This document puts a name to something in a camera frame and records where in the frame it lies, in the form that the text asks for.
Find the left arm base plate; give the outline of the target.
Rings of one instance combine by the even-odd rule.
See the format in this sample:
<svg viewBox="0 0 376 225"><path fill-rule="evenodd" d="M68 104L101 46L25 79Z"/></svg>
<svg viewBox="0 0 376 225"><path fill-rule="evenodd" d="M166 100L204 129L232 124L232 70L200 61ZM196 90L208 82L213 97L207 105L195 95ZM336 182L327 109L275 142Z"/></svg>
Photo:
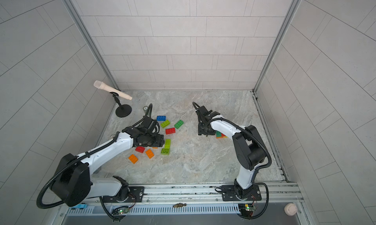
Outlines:
<svg viewBox="0 0 376 225"><path fill-rule="evenodd" d="M145 188L142 186L128 186L122 188L115 196L103 196L104 203L131 203L142 202Z"/></svg>

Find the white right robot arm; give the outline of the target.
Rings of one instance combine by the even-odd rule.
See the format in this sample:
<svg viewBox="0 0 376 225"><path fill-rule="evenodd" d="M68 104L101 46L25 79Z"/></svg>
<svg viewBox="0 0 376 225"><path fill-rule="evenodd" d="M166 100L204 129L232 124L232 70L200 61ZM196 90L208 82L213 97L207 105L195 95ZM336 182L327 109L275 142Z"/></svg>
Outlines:
<svg viewBox="0 0 376 225"><path fill-rule="evenodd" d="M220 113L207 110L193 102L198 117L198 135L216 135L217 132L232 139L240 172L235 185L242 190L249 189L255 182L255 177L265 158L270 157L267 149L254 126L241 127Z"/></svg>

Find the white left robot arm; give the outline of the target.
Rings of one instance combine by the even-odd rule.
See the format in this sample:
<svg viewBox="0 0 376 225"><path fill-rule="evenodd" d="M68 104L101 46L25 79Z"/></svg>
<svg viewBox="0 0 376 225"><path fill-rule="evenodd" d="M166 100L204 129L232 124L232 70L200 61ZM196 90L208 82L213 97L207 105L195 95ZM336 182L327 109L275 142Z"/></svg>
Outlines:
<svg viewBox="0 0 376 225"><path fill-rule="evenodd" d="M129 197L126 180L119 176L110 179L92 179L91 176L124 151L136 147L162 147L165 140L159 130L158 121L145 116L136 126L126 127L113 139L92 150L65 155L47 187L70 207L95 197L111 197L113 202L126 201Z"/></svg>

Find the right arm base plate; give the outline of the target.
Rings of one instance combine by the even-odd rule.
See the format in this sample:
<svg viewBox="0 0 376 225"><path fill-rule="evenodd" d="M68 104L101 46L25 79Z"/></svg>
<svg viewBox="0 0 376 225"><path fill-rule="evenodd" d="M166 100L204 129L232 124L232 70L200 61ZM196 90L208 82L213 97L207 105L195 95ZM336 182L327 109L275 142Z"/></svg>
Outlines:
<svg viewBox="0 0 376 225"><path fill-rule="evenodd" d="M247 189L242 189L235 185L222 185L215 189L222 195L223 201L261 201L260 189L257 185L252 185Z"/></svg>

